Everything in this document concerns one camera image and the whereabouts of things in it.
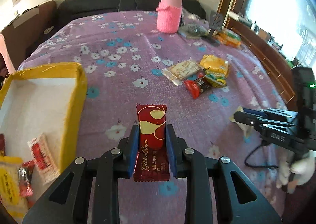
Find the white gloved right hand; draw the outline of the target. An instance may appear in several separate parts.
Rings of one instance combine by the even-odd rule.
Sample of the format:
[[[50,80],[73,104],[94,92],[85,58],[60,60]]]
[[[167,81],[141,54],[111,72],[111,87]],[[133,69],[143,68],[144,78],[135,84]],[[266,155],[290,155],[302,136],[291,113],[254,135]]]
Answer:
[[[315,151],[309,150],[302,159],[295,160],[294,153],[284,148],[280,149],[279,168],[276,187],[287,187],[287,193],[292,194],[296,186],[304,185],[315,172]]]

